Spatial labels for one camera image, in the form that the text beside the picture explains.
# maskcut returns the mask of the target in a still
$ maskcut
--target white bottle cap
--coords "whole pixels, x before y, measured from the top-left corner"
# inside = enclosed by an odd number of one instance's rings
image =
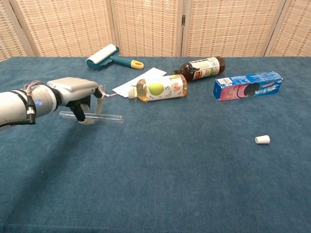
[[[269,144],[270,143],[270,137],[268,135],[258,136],[258,137],[255,137],[255,142],[257,144]]]
[[[130,86],[129,89],[128,89],[128,98],[130,98],[130,99],[136,97],[134,88],[136,88],[136,87],[135,86]]]

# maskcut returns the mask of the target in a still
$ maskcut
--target brown bottle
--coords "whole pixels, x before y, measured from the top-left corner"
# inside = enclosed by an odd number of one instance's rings
[[[174,74],[182,74],[187,82],[203,77],[219,75],[225,70],[225,60],[222,57],[210,57],[184,63]]]

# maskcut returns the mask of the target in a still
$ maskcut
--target bottle label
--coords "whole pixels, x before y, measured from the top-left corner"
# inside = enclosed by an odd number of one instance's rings
[[[219,72],[219,62],[215,57],[192,61],[190,63],[192,67],[199,69],[194,73],[192,80],[216,75]]]
[[[183,80],[180,75],[145,78],[148,101],[181,97]]]

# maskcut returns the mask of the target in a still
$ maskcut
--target lint roller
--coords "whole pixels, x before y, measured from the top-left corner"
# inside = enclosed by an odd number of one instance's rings
[[[126,67],[135,69],[144,69],[144,64],[136,60],[131,60],[125,57],[119,57],[120,50],[113,44],[109,44],[97,53],[93,54],[86,60],[86,65],[90,69],[99,70],[110,62],[116,62]]]

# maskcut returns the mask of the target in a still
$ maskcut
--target teal handle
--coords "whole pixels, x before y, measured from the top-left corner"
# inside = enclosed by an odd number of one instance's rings
[[[126,67],[131,67],[131,59],[125,58],[125,57],[117,57],[117,56],[111,56],[110,59],[116,63],[119,63]]]

